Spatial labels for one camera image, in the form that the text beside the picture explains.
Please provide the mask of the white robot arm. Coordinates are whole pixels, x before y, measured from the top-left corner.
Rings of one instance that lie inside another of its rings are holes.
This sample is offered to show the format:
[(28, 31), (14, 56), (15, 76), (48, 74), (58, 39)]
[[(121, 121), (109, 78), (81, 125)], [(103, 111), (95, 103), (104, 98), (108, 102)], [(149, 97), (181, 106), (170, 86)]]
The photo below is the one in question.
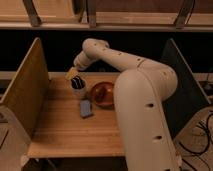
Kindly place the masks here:
[(128, 171), (180, 171), (162, 102), (177, 89), (178, 78), (160, 62), (113, 50), (105, 40), (88, 38), (66, 75), (71, 81), (103, 60), (121, 72), (114, 85), (114, 106)]

